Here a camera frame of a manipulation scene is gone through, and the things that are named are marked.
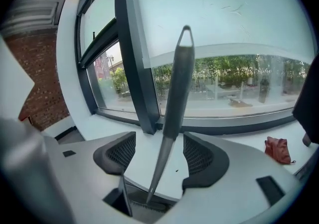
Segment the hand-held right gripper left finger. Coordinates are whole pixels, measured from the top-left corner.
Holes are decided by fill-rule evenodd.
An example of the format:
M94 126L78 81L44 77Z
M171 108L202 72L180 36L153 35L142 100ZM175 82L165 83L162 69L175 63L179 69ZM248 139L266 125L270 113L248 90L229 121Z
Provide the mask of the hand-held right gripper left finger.
M138 223L124 180L135 154L135 132L68 144L46 136L44 143L76 224Z

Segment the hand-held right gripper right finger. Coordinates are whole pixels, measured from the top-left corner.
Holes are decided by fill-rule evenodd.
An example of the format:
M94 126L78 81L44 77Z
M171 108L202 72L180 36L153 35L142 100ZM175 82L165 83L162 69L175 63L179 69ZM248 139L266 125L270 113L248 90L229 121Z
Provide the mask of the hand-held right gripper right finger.
M273 224L298 197L302 183L263 151L209 135L199 135L229 156L225 175L208 188L186 189L159 224ZM270 206L258 178L271 176L284 196Z

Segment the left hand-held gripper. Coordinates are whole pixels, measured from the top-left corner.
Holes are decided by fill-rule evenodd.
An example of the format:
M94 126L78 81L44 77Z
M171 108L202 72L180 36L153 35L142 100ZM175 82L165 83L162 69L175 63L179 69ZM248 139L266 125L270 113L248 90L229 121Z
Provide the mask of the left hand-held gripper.
M64 196L53 174L44 138L18 117L33 80L0 40L0 175L15 199L39 223L64 222Z

